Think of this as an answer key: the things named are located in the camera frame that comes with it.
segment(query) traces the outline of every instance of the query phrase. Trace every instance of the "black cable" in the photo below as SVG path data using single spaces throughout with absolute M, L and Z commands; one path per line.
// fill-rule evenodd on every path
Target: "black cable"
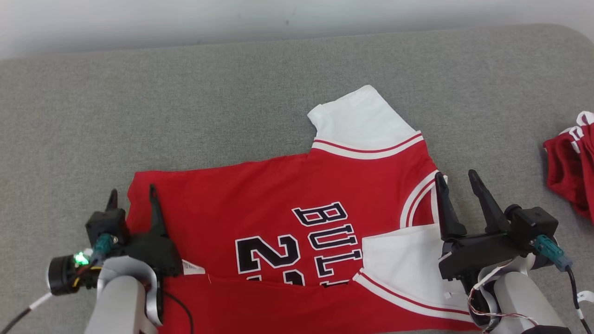
M 174 295 L 168 293 L 167 291 L 163 291 L 163 294 L 165 294 L 167 297 L 173 299 L 174 302 L 178 303 L 179 306 L 181 306 L 184 311 L 186 311 L 186 314 L 188 315 L 188 319 L 189 319 L 189 332 L 190 334 L 194 334 L 194 319 L 192 318 L 192 314 L 189 312 L 189 309 L 186 307 L 186 305 L 184 305 L 179 299 L 175 298 Z
M 576 277 L 573 276 L 573 271 L 571 270 L 570 266 L 565 267 L 567 274 L 569 275 L 569 280 L 571 281 L 571 293 L 573 294 L 573 305 L 576 307 L 576 310 L 580 310 L 580 303 L 577 301 L 577 286 L 576 286 Z M 592 334 L 588 323 L 586 323 L 586 319 L 581 316 L 580 321 L 582 325 L 586 329 L 587 334 Z
M 91 270 L 91 268 L 97 263 L 97 259 L 94 259 L 93 261 L 91 261 L 91 263 L 87 264 L 85 267 L 81 268 L 78 270 L 78 272 L 70 277 L 70 279 L 67 282 L 67 286 L 72 286 L 74 284 L 74 281 L 76 281 L 76 278 L 81 277 L 83 274 L 85 274 L 86 272 L 88 272 L 89 270 Z
M 14 319 L 12 319 L 8 325 L 6 325 L 6 327 L 4 327 L 4 329 L 2 329 L 2 333 L 0 334 L 7 334 L 9 330 L 11 330 L 11 328 L 14 327 L 14 325 L 17 324 L 17 322 L 19 322 L 22 318 L 24 318 L 27 314 L 29 314 L 29 312 L 31 312 L 30 308 L 26 308 L 23 312 L 19 313 L 16 317 L 14 317 Z

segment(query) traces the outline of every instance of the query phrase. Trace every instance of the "white tag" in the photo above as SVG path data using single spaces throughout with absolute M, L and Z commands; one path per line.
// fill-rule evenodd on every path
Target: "white tag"
M 592 291 L 582 291 L 577 294 L 577 301 L 589 301 L 590 303 L 594 303 L 594 292 Z
M 186 260 L 182 260 L 182 264 L 184 265 L 184 275 L 204 275 L 206 274 L 206 270 L 201 266 L 197 266 L 193 263 L 190 263 Z
M 462 296 L 464 296 L 464 297 L 466 298 L 466 294 L 463 294 L 462 292 L 445 292 L 445 293 L 444 293 L 444 297 L 445 297 L 446 299 L 453 298 L 453 297 L 455 297 L 456 295 L 462 295 Z

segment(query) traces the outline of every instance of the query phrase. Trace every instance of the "chicago bulls jersey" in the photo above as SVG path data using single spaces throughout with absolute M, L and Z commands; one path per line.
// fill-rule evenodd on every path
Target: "chicago bulls jersey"
M 308 117 L 317 135 L 307 154 L 134 176 L 131 230 L 149 227 L 154 184 L 181 256 L 209 274 L 177 284 L 194 298 L 216 296 L 205 329 L 233 332 L 234 322 L 216 320 L 220 300 L 253 320 L 303 320 L 295 328 L 311 333 L 471 328 L 466 300 L 456 297 L 462 286 L 439 276 L 437 168 L 422 134 L 371 86 L 318 105 Z M 221 292 L 242 289 L 244 297 L 258 292 L 258 314 L 241 294 Z M 290 305 L 272 306 L 282 300 Z M 204 304 L 190 303 L 204 312 Z M 325 316 L 310 314 L 313 305 Z M 362 318 L 369 313 L 375 317 Z
M 362 267 L 361 239 L 433 223 L 437 171 L 420 132 L 371 86 L 309 113 L 309 154 L 136 173 L 129 220 L 159 193 L 185 260 L 223 278 L 333 285 Z

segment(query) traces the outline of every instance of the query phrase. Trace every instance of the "red garment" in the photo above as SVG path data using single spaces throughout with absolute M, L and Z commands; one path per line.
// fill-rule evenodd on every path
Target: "red garment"
M 421 133 L 371 86 L 308 116 L 308 154 L 135 174 L 132 232 L 149 228 L 154 184 L 180 255 L 209 274 L 165 282 L 195 332 L 475 329 L 462 285 L 439 275 L 437 168 Z M 186 324 L 167 301 L 162 332 Z
M 407 311 L 354 282 L 331 288 L 294 287 L 192 275 L 166 279 L 165 290 L 191 310 L 196 334 L 372 334 L 477 329 L 469 322 Z M 163 324 L 160 334 L 189 333 L 188 316 L 169 298 L 165 298 Z
M 544 142 L 548 154 L 547 186 L 571 202 L 575 211 L 593 220 L 594 205 L 594 114 L 581 112 L 577 126 Z

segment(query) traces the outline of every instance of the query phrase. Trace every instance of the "gray table surface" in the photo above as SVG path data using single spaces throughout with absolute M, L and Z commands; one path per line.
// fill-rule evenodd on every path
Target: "gray table surface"
M 500 205 L 555 216 L 579 288 L 594 289 L 594 227 L 546 188 L 541 148 L 594 111 L 594 45 L 551 25 L 395 33 L 0 62 L 0 324 L 47 291 L 51 257 L 87 246 L 113 187 L 128 207 L 135 171 L 307 152 L 307 112 L 365 84 L 423 132 L 471 231 L 484 224 L 473 168 Z M 567 276 L 532 278 L 582 333 Z M 54 298 L 14 333 L 80 333 L 93 305 L 89 291 Z

